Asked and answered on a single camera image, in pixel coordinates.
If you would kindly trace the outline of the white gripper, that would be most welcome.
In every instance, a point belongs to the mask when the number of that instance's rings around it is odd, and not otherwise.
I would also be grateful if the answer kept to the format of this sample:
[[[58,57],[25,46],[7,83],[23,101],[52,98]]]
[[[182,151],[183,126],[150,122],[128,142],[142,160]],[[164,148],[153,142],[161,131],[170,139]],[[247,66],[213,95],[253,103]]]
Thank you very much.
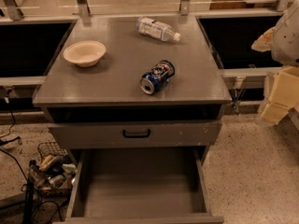
[[[268,73],[264,81],[264,99],[259,106],[256,123],[277,125],[299,104],[299,1],[296,0],[272,27],[251,45],[255,51],[271,50],[272,59],[284,66]]]

